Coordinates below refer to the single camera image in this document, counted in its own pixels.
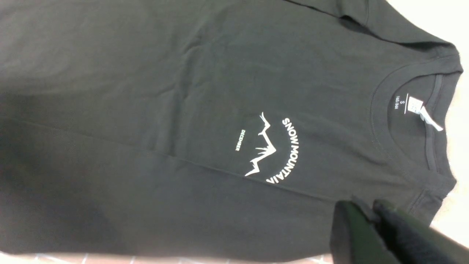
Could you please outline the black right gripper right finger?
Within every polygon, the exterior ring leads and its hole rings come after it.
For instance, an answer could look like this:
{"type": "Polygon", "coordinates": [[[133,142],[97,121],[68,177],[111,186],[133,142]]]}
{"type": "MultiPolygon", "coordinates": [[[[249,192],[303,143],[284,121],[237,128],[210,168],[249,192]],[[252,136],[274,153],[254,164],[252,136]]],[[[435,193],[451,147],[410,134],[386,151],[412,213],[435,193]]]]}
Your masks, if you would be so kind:
{"type": "Polygon", "coordinates": [[[373,203],[376,227],[401,264],[467,264],[468,248],[382,199],[373,203]]]}

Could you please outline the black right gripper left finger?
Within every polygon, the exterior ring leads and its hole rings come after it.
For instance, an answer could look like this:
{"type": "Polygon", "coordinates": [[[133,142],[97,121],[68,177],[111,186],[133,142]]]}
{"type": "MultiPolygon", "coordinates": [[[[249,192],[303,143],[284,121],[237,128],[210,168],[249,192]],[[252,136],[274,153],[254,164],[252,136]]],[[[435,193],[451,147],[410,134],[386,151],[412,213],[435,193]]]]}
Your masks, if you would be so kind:
{"type": "Polygon", "coordinates": [[[398,264],[376,231],[377,216],[366,204],[341,200],[335,204],[330,254],[335,264],[398,264]]]}

